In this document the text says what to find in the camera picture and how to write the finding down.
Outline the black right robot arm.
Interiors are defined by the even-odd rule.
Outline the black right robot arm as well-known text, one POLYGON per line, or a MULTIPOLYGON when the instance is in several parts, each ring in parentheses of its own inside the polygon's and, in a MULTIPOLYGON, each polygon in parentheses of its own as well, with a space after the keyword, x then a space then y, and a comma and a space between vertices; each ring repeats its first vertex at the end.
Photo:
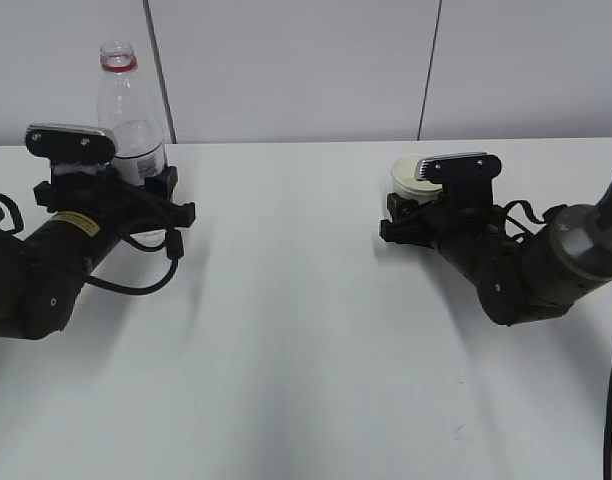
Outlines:
POLYGON ((493 202, 492 181, 501 169, 489 153, 421 159, 414 175, 437 186, 437 197, 419 202, 389 194, 390 216, 379 235, 436 251, 475 287, 496 324, 561 317, 612 281, 612 181, 596 204, 558 205, 541 218, 519 201, 540 229, 509 235, 505 225, 514 205, 493 202))

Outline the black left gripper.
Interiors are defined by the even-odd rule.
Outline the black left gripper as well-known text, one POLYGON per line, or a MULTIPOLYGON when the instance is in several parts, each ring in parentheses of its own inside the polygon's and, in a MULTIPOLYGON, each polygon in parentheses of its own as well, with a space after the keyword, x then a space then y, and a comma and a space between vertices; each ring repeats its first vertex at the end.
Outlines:
POLYGON ((176 204, 173 199, 178 170, 165 166, 147 177, 142 186, 122 180, 110 168, 96 175, 52 175, 33 188, 38 206, 48 213, 73 211, 103 225, 121 228, 189 228, 195 221, 195 203, 176 204))

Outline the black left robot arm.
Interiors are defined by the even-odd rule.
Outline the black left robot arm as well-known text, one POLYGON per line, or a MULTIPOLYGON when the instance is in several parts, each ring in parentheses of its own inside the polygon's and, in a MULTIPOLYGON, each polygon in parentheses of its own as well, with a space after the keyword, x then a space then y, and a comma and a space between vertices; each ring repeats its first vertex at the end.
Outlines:
POLYGON ((166 286, 184 255, 181 231, 196 219, 194 203, 173 202, 177 182, 174 166, 143 186, 110 171, 53 176, 34 188, 36 203, 51 216, 26 239, 17 236, 24 228, 17 204, 0 194, 0 337, 39 340, 63 330, 84 285, 126 296, 166 286), (120 242, 148 251, 133 237, 153 230, 164 233, 153 249, 170 261, 160 280, 132 287, 94 276, 120 242))

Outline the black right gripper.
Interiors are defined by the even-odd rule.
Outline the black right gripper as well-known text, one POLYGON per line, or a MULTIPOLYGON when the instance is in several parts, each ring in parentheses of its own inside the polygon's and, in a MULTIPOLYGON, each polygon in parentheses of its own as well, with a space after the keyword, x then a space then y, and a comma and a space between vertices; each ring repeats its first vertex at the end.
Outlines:
POLYGON ((379 226, 380 237, 390 243, 414 245, 442 250, 449 244, 464 247, 473 240, 486 250, 514 250, 516 241, 505 233, 505 215, 502 208, 490 209, 450 208, 439 198, 419 204, 396 193, 386 196, 388 217, 379 226))

